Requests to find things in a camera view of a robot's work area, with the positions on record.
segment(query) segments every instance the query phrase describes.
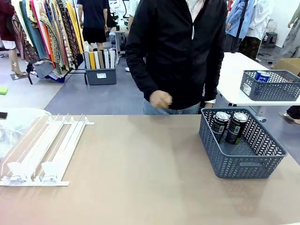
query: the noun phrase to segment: light blue shirt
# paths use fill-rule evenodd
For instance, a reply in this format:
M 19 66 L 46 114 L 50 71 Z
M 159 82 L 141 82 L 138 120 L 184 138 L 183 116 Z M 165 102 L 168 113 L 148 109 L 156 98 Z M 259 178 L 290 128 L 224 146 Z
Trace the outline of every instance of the light blue shirt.
M 245 5 L 245 0 L 236 0 L 235 1 L 227 19 L 226 19 L 226 27 L 227 27 L 228 23 L 231 23 L 230 29 L 226 30 L 226 34 L 230 34 L 230 35 L 236 37 L 238 28 L 239 28 L 239 24 L 240 24 L 240 17 L 241 17 L 244 5 Z M 248 32 L 253 8 L 254 8 L 254 0 L 249 0 L 247 9 L 246 9 L 246 13 L 245 13 L 244 22 L 243 22 L 242 28 L 240 30 L 239 38 L 244 38 Z

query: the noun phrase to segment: hand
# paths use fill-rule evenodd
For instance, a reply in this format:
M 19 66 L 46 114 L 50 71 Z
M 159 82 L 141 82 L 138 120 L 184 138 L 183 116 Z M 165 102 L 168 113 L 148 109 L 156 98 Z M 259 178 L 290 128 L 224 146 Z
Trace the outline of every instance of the hand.
M 150 95 L 150 103 L 157 109 L 167 109 L 172 104 L 172 96 L 162 90 L 156 90 Z
M 205 103 L 205 107 L 204 108 L 212 108 L 214 104 L 212 103 Z
M 230 29 L 230 26 L 231 26 L 231 23 L 228 23 L 228 24 L 227 24 L 227 27 L 226 27 L 226 30 L 229 30 L 229 29 Z

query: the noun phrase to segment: blue can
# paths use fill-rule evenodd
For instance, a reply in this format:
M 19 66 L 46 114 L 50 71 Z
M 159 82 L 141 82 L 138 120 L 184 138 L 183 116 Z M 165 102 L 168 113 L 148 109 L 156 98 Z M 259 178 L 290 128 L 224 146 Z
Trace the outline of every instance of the blue can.
M 255 79 L 259 82 L 268 82 L 270 75 L 265 71 L 258 70 L 256 72 Z

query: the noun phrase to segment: yellow binder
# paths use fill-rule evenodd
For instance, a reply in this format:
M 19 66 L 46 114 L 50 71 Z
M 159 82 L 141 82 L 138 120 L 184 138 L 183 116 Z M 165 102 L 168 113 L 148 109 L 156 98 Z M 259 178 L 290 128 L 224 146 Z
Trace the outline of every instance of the yellow binder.
M 96 69 L 94 52 L 89 52 L 89 55 L 90 55 L 90 68 Z

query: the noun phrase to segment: black shorts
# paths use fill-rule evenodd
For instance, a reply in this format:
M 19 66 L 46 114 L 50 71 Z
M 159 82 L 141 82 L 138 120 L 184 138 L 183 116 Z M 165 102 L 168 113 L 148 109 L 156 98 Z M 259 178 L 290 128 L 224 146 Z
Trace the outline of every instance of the black shorts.
M 84 41 L 90 43 L 104 43 L 106 42 L 106 36 L 104 28 L 89 28 L 83 27 L 82 35 Z

